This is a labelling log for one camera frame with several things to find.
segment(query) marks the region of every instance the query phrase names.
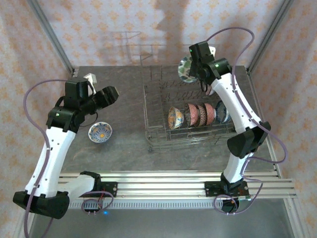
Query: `gray floor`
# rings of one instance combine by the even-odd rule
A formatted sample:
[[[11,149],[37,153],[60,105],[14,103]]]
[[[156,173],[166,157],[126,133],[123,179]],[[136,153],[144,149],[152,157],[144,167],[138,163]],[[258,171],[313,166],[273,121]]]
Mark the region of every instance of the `gray floor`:
[[[47,238],[293,238],[282,199],[257,200],[236,216],[214,209],[108,210],[88,216],[68,210],[54,220]],[[36,215],[32,238],[43,234],[49,218]]]
[[[97,89],[117,87],[117,102],[99,112],[98,121],[108,122],[113,134],[109,141],[96,144],[88,138],[89,126],[81,128],[70,146],[63,165],[64,171],[222,171],[228,162],[225,141],[213,145],[200,144],[194,148],[179,147],[164,152],[148,151],[145,140],[144,96],[139,66],[80,67],[78,75],[96,75]],[[255,102],[244,67],[237,68],[237,81],[255,110]],[[87,124],[95,116],[87,117]],[[270,158],[266,143],[257,156]],[[251,161],[248,170],[271,170],[271,164]]]

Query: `wire dish rack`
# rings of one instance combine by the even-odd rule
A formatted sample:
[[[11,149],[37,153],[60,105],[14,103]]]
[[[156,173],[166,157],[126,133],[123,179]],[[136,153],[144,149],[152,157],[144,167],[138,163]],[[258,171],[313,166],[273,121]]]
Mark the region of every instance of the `wire dish rack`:
[[[214,93],[206,96],[200,83],[185,83],[177,73],[178,65],[141,66],[144,90],[144,116],[146,139],[149,151],[205,142],[217,144],[235,133],[233,122],[218,123],[202,127],[189,127],[186,120],[182,126],[171,130],[168,126],[168,112],[171,107],[185,113],[188,103],[202,105],[209,103],[214,108],[220,97]]]

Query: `metal enclosure frame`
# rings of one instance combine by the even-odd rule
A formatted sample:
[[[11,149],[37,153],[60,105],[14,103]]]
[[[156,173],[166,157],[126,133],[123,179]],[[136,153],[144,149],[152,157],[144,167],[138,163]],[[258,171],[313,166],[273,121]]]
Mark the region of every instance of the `metal enclosure frame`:
[[[263,114],[259,107],[257,97],[254,91],[254,87],[252,85],[252,72],[257,67],[261,56],[264,54],[267,49],[271,39],[276,33],[280,23],[283,18],[287,14],[288,9],[294,0],[284,0],[280,10],[278,11],[275,19],[273,20],[268,32],[266,33],[264,39],[262,40],[259,48],[257,49],[251,63],[247,69],[247,74],[249,76],[249,82],[251,84],[251,89],[253,91],[253,96],[256,101],[257,109],[259,112],[259,116],[263,118]],[[37,0],[27,0],[29,6],[33,10],[34,14],[38,18],[41,23],[44,31],[46,32],[49,40],[52,42],[56,52],[60,56],[63,64],[67,68],[70,73],[74,73],[75,75],[78,73],[78,70],[75,70],[71,65],[63,47],[61,46],[56,34],[54,33],[53,28],[51,27],[47,17],[45,16],[43,10],[41,9]],[[272,146],[271,140],[267,139],[269,152],[273,161],[277,161],[276,155]],[[292,226],[292,230],[295,237],[298,238],[309,238],[308,228],[304,221],[304,216],[300,209],[300,203],[298,198],[296,197],[296,192],[294,190],[293,183],[291,179],[283,179],[280,167],[278,165],[274,165],[274,171],[262,171],[262,172],[247,172],[246,175],[254,175],[256,177],[263,177],[264,180],[264,189],[263,192],[260,193],[259,198],[281,198],[284,199],[284,203],[287,209],[288,217]],[[67,182],[72,177],[77,176],[78,173],[61,173],[59,182]],[[191,199],[197,201],[206,201],[206,197],[204,192],[202,191],[202,183],[203,181],[209,179],[218,179],[220,177],[220,173],[218,172],[109,172],[102,173],[103,179],[106,178],[116,178],[116,180],[120,180],[122,185],[121,192],[119,193],[119,197],[116,198],[120,200],[120,202],[127,203],[131,199],[143,199],[143,200],[152,200],[159,201],[160,199],[168,198],[183,201]],[[157,176],[160,177],[161,181],[164,183],[157,183],[153,189],[142,191],[140,189],[149,188],[149,183],[151,181],[151,177],[155,177],[155,182],[158,182]],[[258,184],[251,184],[250,193],[254,194],[256,187]],[[274,192],[278,188],[280,191],[278,194]],[[162,190],[165,190],[164,196],[159,196],[159,193],[162,193]],[[19,222],[17,224],[17,228],[15,230],[14,236],[15,238],[24,237],[23,233],[23,218],[24,214],[21,214]],[[29,216],[29,227],[31,227],[32,221],[34,218],[34,214],[30,214]]]

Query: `patterned wall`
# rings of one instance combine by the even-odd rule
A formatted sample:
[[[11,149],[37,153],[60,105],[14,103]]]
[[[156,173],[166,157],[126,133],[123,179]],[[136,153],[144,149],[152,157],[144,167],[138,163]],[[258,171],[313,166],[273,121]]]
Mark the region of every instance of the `patterned wall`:
[[[27,1],[0,1],[0,16],[0,237],[11,238],[23,212],[12,203],[14,192],[24,189],[44,143],[24,115],[24,93],[38,81],[68,75]],[[29,96],[30,114],[42,127],[62,90],[54,83]]]
[[[312,237],[317,234],[316,20],[315,0],[295,1],[252,74],[265,119],[289,150],[282,173],[295,179]],[[281,147],[274,148],[282,159]]]
[[[229,26],[250,28],[248,65],[283,0],[39,0],[73,66],[178,63],[188,46]],[[232,62],[250,36],[227,31],[210,41]]]

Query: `metal dish rack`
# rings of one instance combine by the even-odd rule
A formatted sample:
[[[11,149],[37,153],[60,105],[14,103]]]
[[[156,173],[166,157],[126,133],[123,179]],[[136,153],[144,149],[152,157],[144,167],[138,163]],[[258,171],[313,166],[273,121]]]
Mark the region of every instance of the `metal dish rack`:
[[[208,126],[188,127],[184,119],[180,128],[171,130],[167,120],[170,107],[176,107],[182,113],[187,103],[209,103],[215,107],[220,97],[217,94],[206,96],[199,82],[182,82],[178,77],[177,65],[141,66],[141,69],[149,151],[206,142],[216,144],[233,136],[235,130],[232,121],[221,124],[214,121]]]

